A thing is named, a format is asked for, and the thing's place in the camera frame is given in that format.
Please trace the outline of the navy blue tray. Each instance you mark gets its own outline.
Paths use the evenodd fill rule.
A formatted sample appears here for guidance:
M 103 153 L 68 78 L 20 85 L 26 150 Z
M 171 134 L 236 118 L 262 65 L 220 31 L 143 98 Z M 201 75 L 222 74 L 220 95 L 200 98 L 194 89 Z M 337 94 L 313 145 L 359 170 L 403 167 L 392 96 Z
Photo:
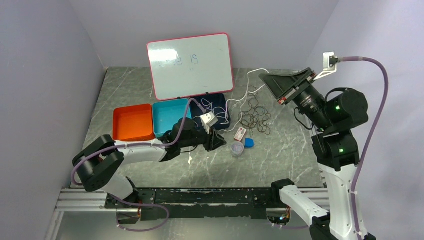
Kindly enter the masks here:
M 206 94 L 195 96 L 194 99 L 201 104 L 207 112 L 213 112 L 217 117 L 218 122 L 214 125 L 216 130 L 226 130 L 230 127 L 231 117 L 229 110 L 226 107 L 227 100 L 223 93 Z M 197 127 L 201 127 L 200 116 L 203 111 L 193 101 L 190 103 L 191 119 L 194 120 Z

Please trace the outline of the light blue tray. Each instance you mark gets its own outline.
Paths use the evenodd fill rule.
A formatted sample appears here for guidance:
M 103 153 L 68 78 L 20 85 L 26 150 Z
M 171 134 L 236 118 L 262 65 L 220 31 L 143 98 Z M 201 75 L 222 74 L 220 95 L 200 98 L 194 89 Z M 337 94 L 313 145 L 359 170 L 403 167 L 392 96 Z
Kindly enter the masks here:
M 173 99 L 156 102 L 152 105 L 153 133 L 156 138 L 171 130 L 183 116 L 188 99 Z

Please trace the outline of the orange tray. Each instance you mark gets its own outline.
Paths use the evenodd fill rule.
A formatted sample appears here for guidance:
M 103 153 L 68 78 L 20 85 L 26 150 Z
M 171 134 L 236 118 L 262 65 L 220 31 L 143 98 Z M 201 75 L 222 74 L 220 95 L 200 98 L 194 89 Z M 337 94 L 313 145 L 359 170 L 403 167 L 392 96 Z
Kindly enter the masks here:
M 113 111 L 112 138 L 124 142 L 155 138 L 151 104 L 118 107 Z

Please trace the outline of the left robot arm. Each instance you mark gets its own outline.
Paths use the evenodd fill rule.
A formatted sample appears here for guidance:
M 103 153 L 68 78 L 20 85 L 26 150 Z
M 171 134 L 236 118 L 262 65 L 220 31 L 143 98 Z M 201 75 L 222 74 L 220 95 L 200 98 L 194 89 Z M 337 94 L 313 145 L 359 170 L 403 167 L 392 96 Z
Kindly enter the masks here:
M 194 120 L 181 118 L 164 135 L 150 141 L 124 142 L 102 135 L 72 160 L 71 178 L 79 177 L 87 192 L 102 190 L 126 208 L 139 200 L 135 184 L 117 173 L 123 165 L 141 162 L 167 162 L 178 157 L 183 148 L 203 146 L 214 151 L 226 145 L 225 139 L 214 127 L 197 127 Z

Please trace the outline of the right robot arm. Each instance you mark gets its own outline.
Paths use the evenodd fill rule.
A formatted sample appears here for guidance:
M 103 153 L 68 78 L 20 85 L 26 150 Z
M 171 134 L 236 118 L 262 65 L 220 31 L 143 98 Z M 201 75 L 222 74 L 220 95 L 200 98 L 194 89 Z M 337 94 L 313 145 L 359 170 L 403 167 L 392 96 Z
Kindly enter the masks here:
M 306 68 L 285 75 L 262 73 L 259 78 L 281 105 L 295 103 L 300 114 L 316 127 L 312 140 L 319 170 L 327 185 L 329 210 L 318 206 L 290 179 L 272 183 L 270 202 L 284 204 L 306 223 L 314 240 L 372 240 L 353 201 L 353 183 L 360 166 L 359 148 L 352 129 L 369 119 L 368 102 L 363 93 L 347 87 L 335 88 L 332 99 L 313 86 L 316 74 Z

